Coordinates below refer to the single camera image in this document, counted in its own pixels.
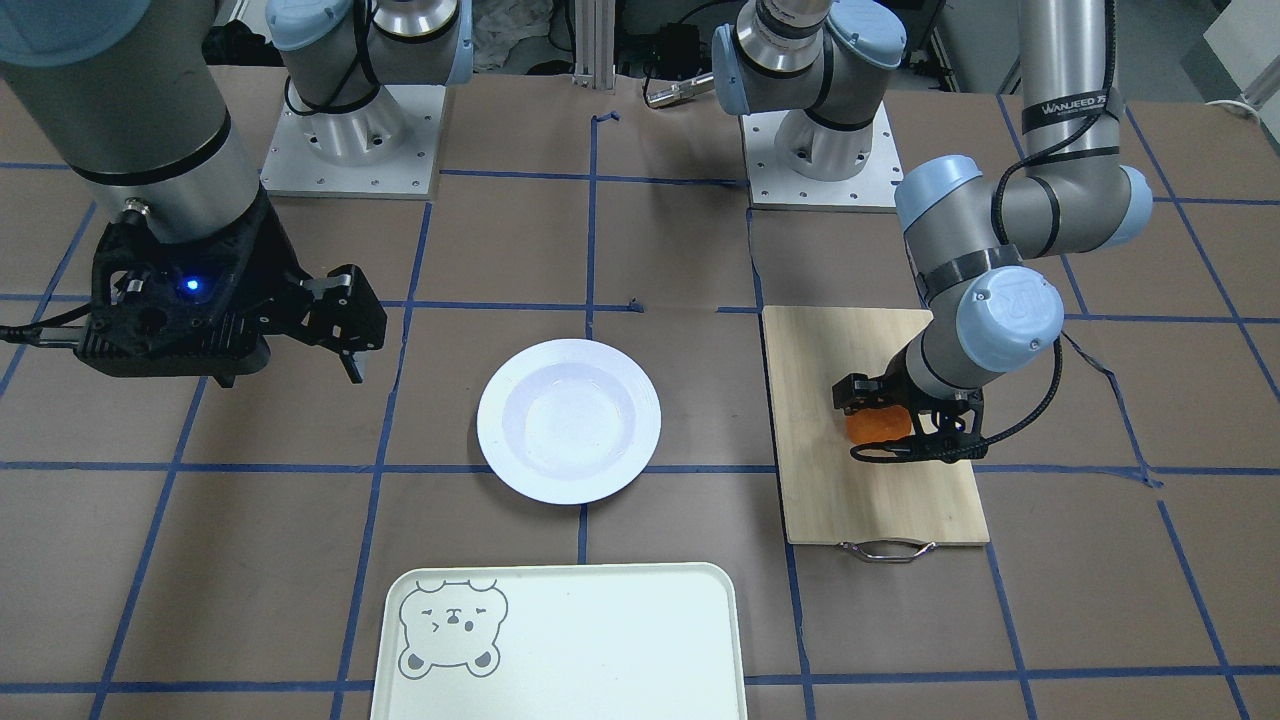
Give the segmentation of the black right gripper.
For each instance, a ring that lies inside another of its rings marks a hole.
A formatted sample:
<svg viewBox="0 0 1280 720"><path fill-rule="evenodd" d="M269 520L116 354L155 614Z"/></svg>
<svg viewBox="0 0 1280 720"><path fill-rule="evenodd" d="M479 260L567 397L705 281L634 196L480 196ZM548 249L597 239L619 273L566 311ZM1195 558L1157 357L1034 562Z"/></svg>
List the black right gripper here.
<svg viewBox="0 0 1280 720"><path fill-rule="evenodd" d="M188 243L157 238L128 199L95 250L78 359L113 377L207 375L229 388L269 363L270 334L324 347L349 382L385 341L387 314L360 266L315 278L298 264L265 191L229 225Z"/></svg>

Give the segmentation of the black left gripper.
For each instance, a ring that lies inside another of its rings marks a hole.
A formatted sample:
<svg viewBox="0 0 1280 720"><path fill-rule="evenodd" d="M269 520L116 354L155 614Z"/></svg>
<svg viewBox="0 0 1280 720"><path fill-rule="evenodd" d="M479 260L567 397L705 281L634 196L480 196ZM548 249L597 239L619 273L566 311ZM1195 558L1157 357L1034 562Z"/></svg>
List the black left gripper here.
<svg viewBox="0 0 1280 720"><path fill-rule="evenodd" d="M963 389L938 398L918 389L906 375L873 378L860 373L835 383L835 410L846 416L892 405L909 410L914 433L901 439L854 445L851 457L860 462L905 464L957 462L986 456L982 389Z"/></svg>

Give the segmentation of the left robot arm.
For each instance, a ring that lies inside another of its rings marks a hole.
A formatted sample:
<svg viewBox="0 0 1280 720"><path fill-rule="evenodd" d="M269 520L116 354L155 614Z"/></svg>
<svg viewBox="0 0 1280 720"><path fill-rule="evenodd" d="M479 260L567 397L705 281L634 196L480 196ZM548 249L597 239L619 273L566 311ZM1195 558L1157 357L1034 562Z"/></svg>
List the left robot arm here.
<svg viewBox="0 0 1280 720"><path fill-rule="evenodd" d="M1019 26L1023 159L991 179L972 158L934 158L895 187L932 318L882 374L835 383L859 461L984 457L983 388L1044 351L1062 355L1062 300L1027 261L1116 247L1149 222L1147 179L1117 159L1115 3L1024 1ZM785 114L774 150L788 170L846 181L873 147L905 38L876 1L748 1L714 32L716 92L735 117Z"/></svg>

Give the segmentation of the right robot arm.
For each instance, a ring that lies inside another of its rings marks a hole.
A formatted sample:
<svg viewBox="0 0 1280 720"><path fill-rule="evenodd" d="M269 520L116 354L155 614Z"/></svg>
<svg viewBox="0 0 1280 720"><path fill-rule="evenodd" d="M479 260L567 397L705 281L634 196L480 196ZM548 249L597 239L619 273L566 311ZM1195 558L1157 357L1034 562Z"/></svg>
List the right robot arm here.
<svg viewBox="0 0 1280 720"><path fill-rule="evenodd" d="M13 345L69 348L122 378L264 369L283 334L339 357L353 383L387 314L360 266L294 254L274 196L424 199L444 88L474 70L468 1L270 1L287 69L271 150L256 161L204 45L214 1L5 1L3 78L111 213L90 301Z"/></svg>

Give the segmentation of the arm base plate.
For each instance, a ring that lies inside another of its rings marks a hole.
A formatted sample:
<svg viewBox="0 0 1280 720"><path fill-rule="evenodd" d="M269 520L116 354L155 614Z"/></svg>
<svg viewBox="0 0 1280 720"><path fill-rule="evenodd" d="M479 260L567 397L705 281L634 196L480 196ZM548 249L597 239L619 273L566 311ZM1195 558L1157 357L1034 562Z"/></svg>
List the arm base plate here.
<svg viewBox="0 0 1280 720"><path fill-rule="evenodd" d="M751 208L895 213L904 172L884 104L856 131L817 124L803 110L740 118Z"/></svg>
<svg viewBox="0 0 1280 720"><path fill-rule="evenodd" d="M288 88L262 186L274 197L428 200L445 100L443 86L384 86L355 111L303 117Z"/></svg>

